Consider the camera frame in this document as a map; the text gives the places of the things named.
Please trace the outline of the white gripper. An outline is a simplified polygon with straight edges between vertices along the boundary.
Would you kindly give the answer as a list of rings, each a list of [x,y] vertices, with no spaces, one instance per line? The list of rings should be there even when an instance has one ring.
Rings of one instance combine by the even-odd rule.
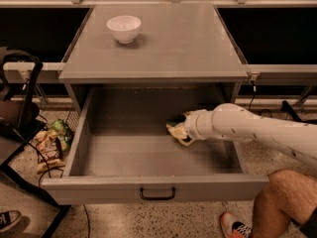
[[[188,147],[194,140],[207,140],[217,136],[217,132],[212,125],[212,111],[202,109],[184,111],[181,114],[186,117],[184,124],[166,125],[169,134],[181,145]]]

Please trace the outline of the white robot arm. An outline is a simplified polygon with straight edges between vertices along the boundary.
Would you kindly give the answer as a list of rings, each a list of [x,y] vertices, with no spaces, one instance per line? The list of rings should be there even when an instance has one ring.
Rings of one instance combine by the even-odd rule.
[[[263,117],[239,105],[224,103],[212,111],[184,112],[179,118],[168,120],[166,129],[184,146],[209,139],[255,140],[317,168],[317,126],[311,123]]]

